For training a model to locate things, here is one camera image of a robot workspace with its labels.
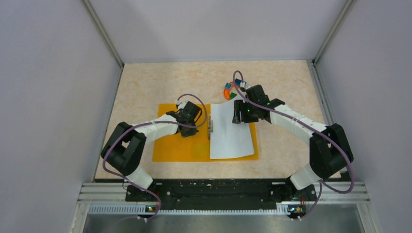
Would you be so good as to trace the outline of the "orange plastic clip folder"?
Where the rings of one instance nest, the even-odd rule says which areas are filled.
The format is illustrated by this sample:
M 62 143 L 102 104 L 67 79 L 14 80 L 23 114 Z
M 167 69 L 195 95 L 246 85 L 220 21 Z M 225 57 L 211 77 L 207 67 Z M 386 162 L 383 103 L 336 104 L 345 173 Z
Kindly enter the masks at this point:
M 200 127 L 194 136 L 183 138 L 180 133 L 168 135 L 154 142 L 153 162 L 218 162 L 218 161 L 247 161 L 259 159 L 256 127 L 249 124 L 252 139 L 257 149 L 254 155 L 228 160 L 211 160 L 210 140 L 207 124 Z

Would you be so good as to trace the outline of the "white paper sheets stack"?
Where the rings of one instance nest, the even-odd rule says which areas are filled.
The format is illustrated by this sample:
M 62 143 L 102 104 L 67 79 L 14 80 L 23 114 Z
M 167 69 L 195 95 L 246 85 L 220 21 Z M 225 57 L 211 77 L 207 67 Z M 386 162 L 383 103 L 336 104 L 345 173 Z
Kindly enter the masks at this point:
M 255 148 L 249 124 L 232 123 L 234 116 L 234 101 L 210 105 L 211 160 L 230 160 L 254 155 Z

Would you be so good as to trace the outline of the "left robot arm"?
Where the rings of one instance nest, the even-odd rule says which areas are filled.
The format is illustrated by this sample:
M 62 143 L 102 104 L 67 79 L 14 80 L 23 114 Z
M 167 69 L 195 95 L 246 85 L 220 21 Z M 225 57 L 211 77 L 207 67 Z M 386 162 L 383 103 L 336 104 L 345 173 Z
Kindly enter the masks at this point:
M 119 123 L 102 149 L 102 159 L 127 181 L 138 185 L 137 194 L 143 200 L 153 199 L 156 193 L 153 178 L 140 165 L 145 145 L 168 135 L 180 133 L 182 137 L 189 137 L 199 131 L 196 120 L 202 115 L 202 108 L 190 101 L 176 107 L 174 111 L 138 125 Z

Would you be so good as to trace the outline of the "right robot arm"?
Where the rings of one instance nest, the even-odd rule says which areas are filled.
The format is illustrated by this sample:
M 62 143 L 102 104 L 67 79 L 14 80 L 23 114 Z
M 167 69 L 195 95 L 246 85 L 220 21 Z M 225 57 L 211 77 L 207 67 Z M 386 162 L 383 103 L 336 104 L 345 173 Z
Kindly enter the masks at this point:
M 277 125 L 305 142 L 309 147 L 309 163 L 286 179 L 285 194 L 291 200 L 304 195 L 305 188 L 313 183 L 325 183 L 331 175 L 347 169 L 350 185 L 346 190 L 327 187 L 337 193 L 346 194 L 355 185 L 351 163 L 353 154 L 341 125 L 325 125 L 294 111 L 284 101 L 270 100 L 261 85 L 235 86 L 240 100 L 234 104 L 233 123 L 250 123 L 265 120 Z

